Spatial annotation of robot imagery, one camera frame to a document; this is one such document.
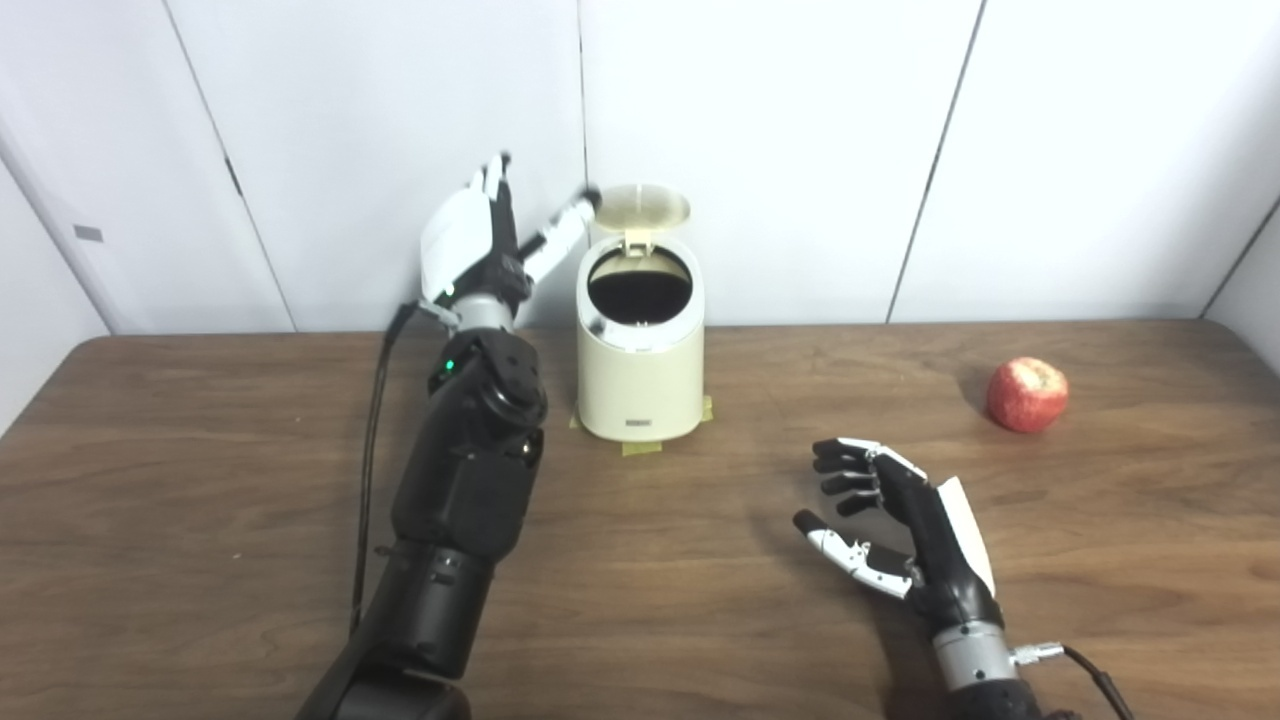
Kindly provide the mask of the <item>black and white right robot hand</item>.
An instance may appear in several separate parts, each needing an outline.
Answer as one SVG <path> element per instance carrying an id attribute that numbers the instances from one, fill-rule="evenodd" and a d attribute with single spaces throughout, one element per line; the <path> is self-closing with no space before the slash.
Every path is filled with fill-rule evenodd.
<path id="1" fill-rule="evenodd" d="M 901 553 L 865 539 L 845 539 L 810 510 L 794 525 L 826 559 L 856 582 L 904 601 L 936 635 L 951 628 L 984 623 L 1005 628 L 984 555 L 968 552 L 948 510 L 960 506 L 957 479 L 931 483 L 914 462 L 891 447 L 856 438 L 829 438 L 812 446 L 813 468 L 824 478 L 820 492 L 838 497 L 835 511 L 852 518 L 872 509 L 905 527 L 913 551 Z"/>

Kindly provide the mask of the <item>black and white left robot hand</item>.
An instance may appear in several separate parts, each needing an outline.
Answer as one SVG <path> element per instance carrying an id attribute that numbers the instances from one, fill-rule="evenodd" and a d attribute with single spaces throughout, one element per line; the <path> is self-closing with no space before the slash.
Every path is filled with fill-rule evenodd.
<path id="1" fill-rule="evenodd" d="M 516 309 L 586 237 L 602 206 L 602 192 L 591 184 L 520 240 L 509 164 L 511 155 L 498 152 L 428 222 L 419 255 L 422 304 L 452 309 L 479 293 Z"/>

